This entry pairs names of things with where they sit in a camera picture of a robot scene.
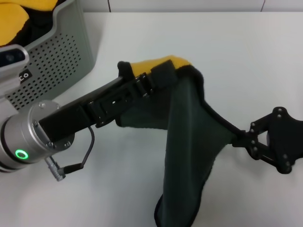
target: white table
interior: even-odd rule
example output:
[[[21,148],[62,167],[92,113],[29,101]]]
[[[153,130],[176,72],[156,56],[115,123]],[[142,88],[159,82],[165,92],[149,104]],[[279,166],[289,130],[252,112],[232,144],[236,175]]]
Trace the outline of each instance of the white table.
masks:
[[[241,129],[284,106],[303,119],[303,13],[86,13],[97,63],[59,96],[66,104],[117,77],[116,64],[174,54],[205,78],[213,109]],[[0,176],[4,227],[154,227],[162,193],[166,132],[95,130],[85,168],[57,183],[46,164]],[[60,165],[78,163],[88,130],[57,154]],[[303,161],[289,175],[227,146],[205,186],[194,227],[301,227]]]

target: black sticker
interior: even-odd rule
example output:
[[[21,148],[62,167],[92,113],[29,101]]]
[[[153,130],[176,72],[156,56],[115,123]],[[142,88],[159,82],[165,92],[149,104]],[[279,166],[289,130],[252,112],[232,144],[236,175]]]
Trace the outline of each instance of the black sticker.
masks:
[[[21,83],[27,81],[32,76],[33,76],[33,74],[29,70],[24,70],[22,73],[19,74]]]

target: bolt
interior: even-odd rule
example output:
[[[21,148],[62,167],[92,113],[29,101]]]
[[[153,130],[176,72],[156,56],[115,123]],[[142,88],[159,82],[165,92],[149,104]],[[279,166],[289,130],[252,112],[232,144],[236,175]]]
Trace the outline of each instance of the bolt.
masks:
[[[71,146],[71,142],[67,141],[67,143],[64,145],[65,149],[69,148]]]
[[[45,103],[39,103],[39,107],[40,107],[41,109],[45,108]]]
[[[48,143],[47,143],[47,146],[48,146],[49,148],[53,148],[53,143],[52,143],[52,142],[48,142]]]
[[[33,122],[33,126],[34,126],[35,128],[38,127],[38,126],[39,126],[38,121],[34,121],[34,122]]]

